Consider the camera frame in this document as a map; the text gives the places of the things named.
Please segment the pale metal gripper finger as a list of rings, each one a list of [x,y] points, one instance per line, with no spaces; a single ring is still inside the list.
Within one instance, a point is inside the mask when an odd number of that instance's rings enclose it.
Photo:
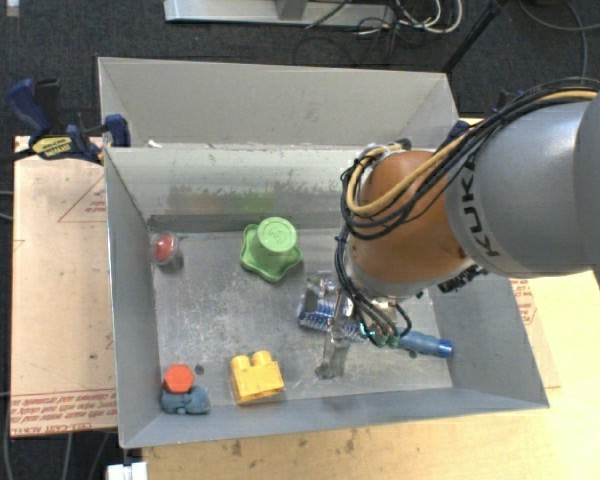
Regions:
[[[319,379],[332,379],[336,376],[335,359],[336,343],[331,333],[327,333],[324,339],[322,359],[315,368],[315,374]]]
[[[344,374],[347,355],[350,350],[350,340],[342,335],[332,335],[332,376]]]

